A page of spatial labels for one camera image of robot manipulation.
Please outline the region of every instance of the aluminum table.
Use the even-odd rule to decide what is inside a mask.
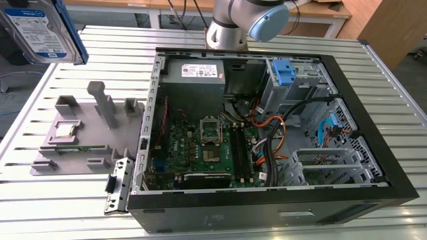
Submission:
[[[427,236],[427,117],[368,45],[355,40],[280,36],[251,51],[333,55],[420,198],[345,224],[149,235],[133,217],[104,216],[106,174],[32,176],[58,95],[92,102],[101,80],[114,101],[146,100],[154,47],[203,48],[204,32],[86,26],[86,65],[52,64],[0,144],[0,239],[421,240]]]

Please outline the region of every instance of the table leg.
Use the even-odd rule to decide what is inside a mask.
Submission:
[[[339,32],[341,30],[341,27],[345,22],[345,18],[333,18],[333,23],[328,26],[327,32],[324,37],[327,39],[335,39],[336,36],[339,35]]]
[[[148,9],[149,25],[152,29],[160,29],[160,11],[158,9]]]

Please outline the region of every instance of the white label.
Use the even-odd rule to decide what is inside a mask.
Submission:
[[[57,34],[48,29],[49,21],[42,11],[10,8],[4,12],[37,55],[45,58],[66,56]]]
[[[343,15],[333,15],[333,18],[336,18],[336,19],[348,19],[348,16],[343,16]]]
[[[259,106],[256,106],[256,111],[260,113],[260,114],[263,114],[263,112],[264,112],[264,109],[261,109]]]
[[[137,4],[137,3],[128,3],[126,5],[130,7],[146,7],[145,4]]]
[[[260,172],[259,173],[259,179],[267,181],[267,173]]]
[[[188,78],[217,78],[216,65],[184,64],[181,76]]]

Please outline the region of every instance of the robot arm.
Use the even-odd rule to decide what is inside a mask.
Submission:
[[[247,34],[259,42],[271,40],[288,23],[284,0],[216,0],[205,34],[211,49],[241,50]]]

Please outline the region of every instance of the metal bracket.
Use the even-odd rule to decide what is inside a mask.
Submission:
[[[128,192],[134,161],[125,157],[114,162],[113,172],[108,176],[104,215],[126,214]]]

